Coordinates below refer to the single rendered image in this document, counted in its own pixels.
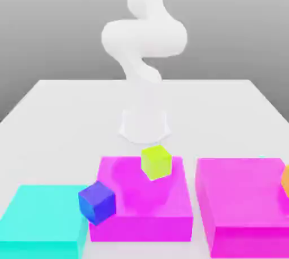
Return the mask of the small yellow-green cube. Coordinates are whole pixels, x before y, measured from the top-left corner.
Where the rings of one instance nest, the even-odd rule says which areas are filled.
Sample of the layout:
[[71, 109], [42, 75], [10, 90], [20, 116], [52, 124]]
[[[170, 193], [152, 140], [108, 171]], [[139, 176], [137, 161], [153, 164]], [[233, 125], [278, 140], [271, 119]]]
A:
[[169, 176], [172, 155], [162, 145], [145, 148], [141, 151], [141, 169], [151, 181]]

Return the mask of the small blue cube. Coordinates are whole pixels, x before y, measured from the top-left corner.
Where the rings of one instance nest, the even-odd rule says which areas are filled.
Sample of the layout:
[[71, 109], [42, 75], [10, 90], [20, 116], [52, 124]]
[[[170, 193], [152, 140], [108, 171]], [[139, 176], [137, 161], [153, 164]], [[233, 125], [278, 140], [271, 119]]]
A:
[[78, 193], [81, 213], [97, 226], [116, 213], [116, 194], [100, 181]]

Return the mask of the small orange cube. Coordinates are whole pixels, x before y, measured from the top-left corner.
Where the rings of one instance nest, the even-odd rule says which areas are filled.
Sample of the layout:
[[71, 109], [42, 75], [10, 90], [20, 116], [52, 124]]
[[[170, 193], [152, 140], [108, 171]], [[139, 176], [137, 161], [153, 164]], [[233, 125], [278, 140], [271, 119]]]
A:
[[281, 178], [281, 185], [284, 190], [284, 193], [289, 198], [289, 165], [284, 167], [282, 178]]

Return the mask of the large magenta box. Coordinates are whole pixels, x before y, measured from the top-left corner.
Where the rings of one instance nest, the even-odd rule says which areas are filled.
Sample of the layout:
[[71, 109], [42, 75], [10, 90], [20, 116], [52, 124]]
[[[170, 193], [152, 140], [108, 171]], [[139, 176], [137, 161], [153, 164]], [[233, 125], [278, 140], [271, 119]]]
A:
[[212, 258], [289, 258], [279, 158], [200, 158], [195, 189]]
[[89, 225], [92, 242], [189, 242], [193, 213], [183, 159], [172, 158], [172, 173], [155, 181], [139, 156], [105, 156], [97, 180], [116, 195], [116, 213]]

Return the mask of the large cyan box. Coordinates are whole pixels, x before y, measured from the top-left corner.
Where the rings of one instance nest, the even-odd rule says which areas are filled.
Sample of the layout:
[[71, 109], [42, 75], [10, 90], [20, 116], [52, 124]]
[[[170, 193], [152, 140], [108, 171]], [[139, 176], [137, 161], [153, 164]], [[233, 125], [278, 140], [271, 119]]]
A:
[[0, 259], [82, 259], [84, 185], [21, 185], [0, 219]]

